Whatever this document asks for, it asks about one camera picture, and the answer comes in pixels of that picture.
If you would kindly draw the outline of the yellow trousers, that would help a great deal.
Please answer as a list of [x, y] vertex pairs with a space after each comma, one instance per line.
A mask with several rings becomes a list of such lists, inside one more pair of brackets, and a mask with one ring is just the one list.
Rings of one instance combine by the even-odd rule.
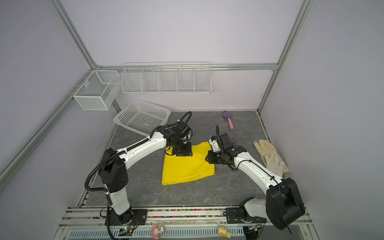
[[215, 175], [215, 166], [205, 158], [211, 150], [208, 142], [192, 146], [192, 156], [172, 156], [172, 148], [166, 149], [162, 174], [162, 185], [175, 185], [192, 182]]

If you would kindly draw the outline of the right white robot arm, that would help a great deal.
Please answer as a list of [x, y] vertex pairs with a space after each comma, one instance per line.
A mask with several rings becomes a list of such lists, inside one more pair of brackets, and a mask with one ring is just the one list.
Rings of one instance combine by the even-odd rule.
[[269, 219], [279, 230], [306, 213], [298, 186], [291, 178], [282, 178], [258, 163], [242, 146], [233, 143], [228, 134], [220, 134], [216, 126], [216, 135], [209, 140], [211, 150], [206, 162], [226, 165], [233, 172], [244, 172], [266, 195], [265, 200], [247, 198], [239, 204], [239, 213], [234, 218], [250, 223], [254, 219]]

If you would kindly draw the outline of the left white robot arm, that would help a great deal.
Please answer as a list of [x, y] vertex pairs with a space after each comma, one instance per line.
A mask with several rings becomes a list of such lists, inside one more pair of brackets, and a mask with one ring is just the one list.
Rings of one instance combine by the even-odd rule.
[[134, 213], [128, 200], [127, 170], [149, 154], [165, 148], [166, 155], [191, 157], [193, 136], [188, 121], [192, 112], [184, 114], [177, 122], [155, 127], [143, 140], [117, 151], [106, 151], [105, 158], [89, 173], [84, 187], [88, 192], [102, 191], [108, 200], [108, 211], [113, 210], [119, 224], [129, 224]]

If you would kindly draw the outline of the purple pink toy spoon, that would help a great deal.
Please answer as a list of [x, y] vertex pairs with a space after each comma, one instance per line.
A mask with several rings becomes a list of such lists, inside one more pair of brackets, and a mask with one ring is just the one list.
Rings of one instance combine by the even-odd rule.
[[227, 118], [228, 123], [229, 123], [229, 127], [230, 127], [231, 130], [233, 130], [234, 129], [234, 125], [233, 125], [233, 122], [232, 122], [232, 119], [231, 119], [232, 114], [230, 112], [228, 112], [228, 111], [223, 111], [223, 117]]

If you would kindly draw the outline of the beige leather work glove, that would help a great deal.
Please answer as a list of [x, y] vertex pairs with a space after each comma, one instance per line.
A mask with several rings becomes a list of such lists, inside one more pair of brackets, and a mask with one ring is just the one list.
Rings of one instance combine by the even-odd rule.
[[[266, 141], [266, 140], [255, 141], [254, 147], [256, 148], [259, 155], [261, 156], [261, 160], [262, 160], [263, 164], [265, 165], [265, 167], [267, 166], [265, 156], [274, 155], [274, 156], [277, 156], [280, 159], [280, 161], [283, 161], [281, 156], [278, 154], [278, 151], [276, 150], [276, 148], [269, 141]], [[284, 167], [283, 173], [285, 174], [288, 172], [290, 172], [290, 169], [286, 165]]]

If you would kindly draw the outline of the white plastic laundry basket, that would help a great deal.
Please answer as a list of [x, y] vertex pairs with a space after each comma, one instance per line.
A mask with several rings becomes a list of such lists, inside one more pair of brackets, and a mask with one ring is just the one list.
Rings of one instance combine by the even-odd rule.
[[113, 122], [129, 131], [149, 136], [157, 126], [168, 122], [169, 109], [142, 100], [130, 102], [113, 119]]

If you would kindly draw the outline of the white cotton work glove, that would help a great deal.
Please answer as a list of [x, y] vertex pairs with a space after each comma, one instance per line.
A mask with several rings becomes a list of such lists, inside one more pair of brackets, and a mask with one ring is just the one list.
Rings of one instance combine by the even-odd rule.
[[280, 161], [280, 159], [274, 155], [265, 156], [265, 160], [268, 171], [272, 172], [274, 175], [283, 177], [284, 167], [286, 166], [283, 161]]

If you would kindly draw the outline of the yellow duck figure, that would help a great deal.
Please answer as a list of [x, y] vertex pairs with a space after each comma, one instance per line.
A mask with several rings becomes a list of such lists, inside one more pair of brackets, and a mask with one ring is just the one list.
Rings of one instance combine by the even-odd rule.
[[225, 226], [220, 226], [219, 227], [218, 234], [221, 237], [227, 237], [227, 238], [231, 238], [232, 237], [232, 234], [225, 228]]

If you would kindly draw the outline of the pink plush figure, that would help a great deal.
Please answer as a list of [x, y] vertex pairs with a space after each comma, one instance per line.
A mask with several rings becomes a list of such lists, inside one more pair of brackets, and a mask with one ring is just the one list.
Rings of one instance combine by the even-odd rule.
[[163, 225], [154, 225], [152, 229], [152, 236], [154, 240], [159, 240], [160, 236], [165, 233]]

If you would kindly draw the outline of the green circuit board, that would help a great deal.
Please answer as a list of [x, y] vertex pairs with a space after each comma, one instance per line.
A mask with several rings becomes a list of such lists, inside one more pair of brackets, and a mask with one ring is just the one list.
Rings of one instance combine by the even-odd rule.
[[130, 236], [132, 236], [133, 231], [134, 230], [128, 229], [128, 228], [120, 229], [119, 230], [119, 237], [130, 237]]

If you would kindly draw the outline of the small white mesh wall basket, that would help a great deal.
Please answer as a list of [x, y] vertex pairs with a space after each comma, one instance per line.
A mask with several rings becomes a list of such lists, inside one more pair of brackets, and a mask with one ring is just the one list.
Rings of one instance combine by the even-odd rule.
[[86, 111], [107, 111], [119, 90], [121, 77], [118, 71], [94, 70], [74, 93], [74, 98]]

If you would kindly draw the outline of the aluminium frame profile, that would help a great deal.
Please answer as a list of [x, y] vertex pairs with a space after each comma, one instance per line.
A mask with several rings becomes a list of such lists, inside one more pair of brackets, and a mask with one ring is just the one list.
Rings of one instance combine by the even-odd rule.
[[[80, 52], [83, 60], [85, 60], [90, 70], [86, 72], [83, 78], [80, 79], [78, 84], [85, 82], [85, 77], [91, 74], [92, 70], [120, 70], [121, 67], [116, 66], [98, 66], [97, 63], [91, 57], [90, 52], [88, 51], [84, 41], [81, 39], [78, 31], [76, 30], [73, 22], [71, 21], [67, 11], [64, 9], [64, 6], [61, 1], [48, 1], [49, 6], [52, 11], [55, 13], [57, 19], [62, 24], [67, 35], [70, 37], [71, 41]], [[271, 82], [268, 84], [266, 93], [264, 94], [261, 106], [259, 109], [264, 107], [267, 97], [270, 94], [271, 87], [274, 84], [274, 81], [278, 75], [277, 71], [282, 69], [284, 61], [287, 59], [290, 50], [294, 42], [296, 41], [300, 30], [303, 27], [304, 21], [308, 16], [310, 9], [312, 8], [313, 1], [303, 1], [298, 15], [294, 21], [293, 28], [289, 34], [288, 40], [283, 48], [282, 54], [277, 63], [273, 64], [210, 64], [212, 71], [256, 71], [256, 70], [271, 70], [274, 71]], [[37, 149], [41, 144], [44, 138], [49, 134], [49, 132], [54, 128], [62, 116], [66, 113], [69, 107], [74, 101], [74, 93], [69, 93], [57, 107], [50, 113], [50, 115], [42, 122], [42, 124], [24, 141], [20, 148], [15, 152], [15, 154], [9, 159], [8, 163], [1, 170], [1, 191], [3, 191], [10, 181], [14, 178], [16, 173], [21, 169], [25, 164], [28, 158], [32, 153]]]

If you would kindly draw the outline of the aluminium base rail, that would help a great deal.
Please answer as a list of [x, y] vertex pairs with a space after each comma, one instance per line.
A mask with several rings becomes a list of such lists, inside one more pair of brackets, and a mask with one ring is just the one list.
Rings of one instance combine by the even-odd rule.
[[[278, 230], [269, 219], [255, 219], [245, 223], [233, 215], [237, 206], [216, 207], [160, 207], [134, 208], [134, 218], [121, 225], [114, 216], [107, 217], [105, 208], [68, 209], [54, 236], [55, 240], [154, 240], [154, 225], [163, 225], [165, 233], [159, 240], [205, 239], [222, 240], [317, 240], [318, 234], [308, 214], [300, 217], [284, 230]], [[232, 234], [231, 238], [218, 234], [220, 226]], [[119, 230], [132, 229], [130, 237], [119, 237]]]

